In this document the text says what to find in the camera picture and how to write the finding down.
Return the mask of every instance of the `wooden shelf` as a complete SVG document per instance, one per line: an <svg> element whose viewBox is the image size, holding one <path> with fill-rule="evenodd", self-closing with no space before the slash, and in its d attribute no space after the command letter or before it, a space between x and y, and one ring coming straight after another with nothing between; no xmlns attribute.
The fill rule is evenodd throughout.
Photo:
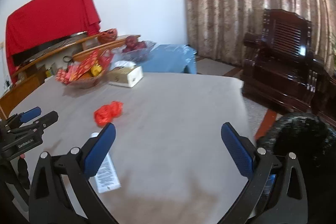
<svg viewBox="0 0 336 224"><path fill-rule="evenodd" d="M65 49L67 49L67 48L69 48L69 47L71 47L71 46L73 46L73 45L83 43L84 41L87 41L87 40L89 40L89 39L95 38L95 37L97 37L97 36L99 36L99 35L100 35L100 33L95 34L95 35L92 35L92 36L90 36L90 37L85 37L85 38L76 40L76 41L74 41L74 42L72 42L72 43L66 44L66 45L64 45L64 46L62 46L62 47L56 48L56 49L53 50L53 51L47 52L46 54L42 55L41 57L36 58L34 61L30 62L30 63L27 64L26 66L23 66L22 68L18 69L15 73L13 73L12 76L15 77L15 76L17 76L20 72L25 71L26 69L30 68L31 66L35 65L35 64L38 63L38 62L40 62L40 61L42 61L42 60L44 60L44 59L46 59L46 58L48 58L48 57L50 57L50 56L52 56L52 55L58 53L58 52L64 51Z"/></svg>
<svg viewBox="0 0 336 224"><path fill-rule="evenodd" d="M75 55L72 56L73 60L75 61L83 61L86 57L88 57L92 51L94 50L100 50L100 51L104 51L106 49L113 49L113 48L117 48L117 47L121 47L122 45L125 44L125 40L127 37L129 37L131 34L126 34L126 35L122 35L120 37L117 37L117 39L113 42L109 42L109 43L105 43L105 44L102 44L102 45L99 45L99 46L96 46L96 47L92 47L92 48L88 48L87 50L85 51L82 51L82 52L79 52Z"/></svg>

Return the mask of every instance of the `floor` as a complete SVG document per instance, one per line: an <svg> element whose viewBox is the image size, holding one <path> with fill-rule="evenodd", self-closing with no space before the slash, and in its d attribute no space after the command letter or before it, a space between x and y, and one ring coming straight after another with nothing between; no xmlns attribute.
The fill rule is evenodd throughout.
<svg viewBox="0 0 336 224"><path fill-rule="evenodd" d="M243 70L212 59L196 56L197 73L240 78ZM249 124L256 139L264 136L272 124L282 115L268 108L267 104L257 103L251 98L244 98Z"/></svg>

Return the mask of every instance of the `wooden furniture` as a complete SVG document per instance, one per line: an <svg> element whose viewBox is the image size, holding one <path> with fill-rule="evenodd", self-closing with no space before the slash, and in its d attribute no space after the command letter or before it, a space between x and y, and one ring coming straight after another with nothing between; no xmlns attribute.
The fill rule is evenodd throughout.
<svg viewBox="0 0 336 224"><path fill-rule="evenodd" d="M311 22L284 10L265 10L261 35L247 33L243 93L307 111L323 61L310 50Z"/></svg>
<svg viewBox="0 0 336 224"><path fill-rule="evenodd" d="M130 34L128 35L122 35L120 37L117 37L117 39L113 42L109 42L106 44L102 44L102 45L98 45L96 47L92 47L89 48L87 50L84 50L82 52L79 52L75 55L72 56L73 60L75 61L83 61L86 57L88 57L94 50L100 50L101 52L103 52L106 49L113 49L113 48L117 48L117 47L121 47L122 45L125 44L125 40L126 38L130 36Z"/></svg>
<svg viewBox="0 0 336 224"><path fill-rule="evenodd" d="M4 114L8 117L11 111L29 94L44 83L45 67L41 67L35 74L16 84L10 91L0 98L0 118L4 119Z"/></svg>
<svg viewBox="0 0 336 224"><path fill-rule="evenodd" d="M20 72L23 72L23 71L29 69L31 66L35 65L36 63L41 62L42 60L44 60L44 59L46 59L46 58L48 58L48 57L50 57L50 56L52 56L52 55L54 55L54 54L56 54L58 52L64 51L65 49L67 49L67 48L69 48L69 47L71 47L73 45L80 44L80 43L83 43L83 42L85 42L85 41L87 41L89 39L95 38L95 37L99 36L99 34L100 33L97 33L97 34L94 34L94 35L92 35L90 37L85 37L85 38L76 40L74 42L72 41L72 42L70 42L68 44L65 44L62 47L56 48L53 51L47 52L46 54L43 54L41 57L36 58L34 61L30 62L26 66L23 66L22 68L18 69L12 76L17 76Z"/></svg>
<svg viewBox="0 0 336 224"><path fill-rule="evenodd" d="M313 113L336 128L336 77L325 74L312 102Z"/></svg>

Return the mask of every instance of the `basket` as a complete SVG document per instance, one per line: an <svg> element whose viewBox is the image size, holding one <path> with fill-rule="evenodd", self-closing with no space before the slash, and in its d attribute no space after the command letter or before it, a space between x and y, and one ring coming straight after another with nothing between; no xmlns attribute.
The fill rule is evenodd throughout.
<svg viewBox="0 0 336 224"><path fill-rule="evenodd" d="M97 37L100 44L106 44L109 42L113 42L118 37L117 29L109 29L105 32L101 32L101 34Z"/></svg>
<svg viewBox="0 0 336 224"><path fill-rule="evenodd" d="M109 71L109 68L106 68L96 77L78 79L76 81L70 82L67 86L71 88L77 88L77 89L90 89L98 85L108 71Z"/></svg>
<svg viewBox="0 0 336 224"><path fill-rule="evenodd" d="M123 49L126 48L126 45L122 47L114 48L111 50L113 54L119 54L120 60L133 61L135 63L146 61L150 58L150 53L156 43L152 41L145 41L147 48L141 48L138 50L133 50L130 52L123 52Z"/></svg>

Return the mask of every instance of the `tissue box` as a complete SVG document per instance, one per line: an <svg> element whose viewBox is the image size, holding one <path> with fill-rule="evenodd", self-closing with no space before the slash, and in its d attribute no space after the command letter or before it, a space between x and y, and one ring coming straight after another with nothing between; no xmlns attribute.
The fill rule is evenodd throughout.
<svg viewBox="0 0 336 224"><path fill-rule="evenodd" d="M143 78L142 67L117 67L107 73L107 78L112 85L132 88Z"/></svg>

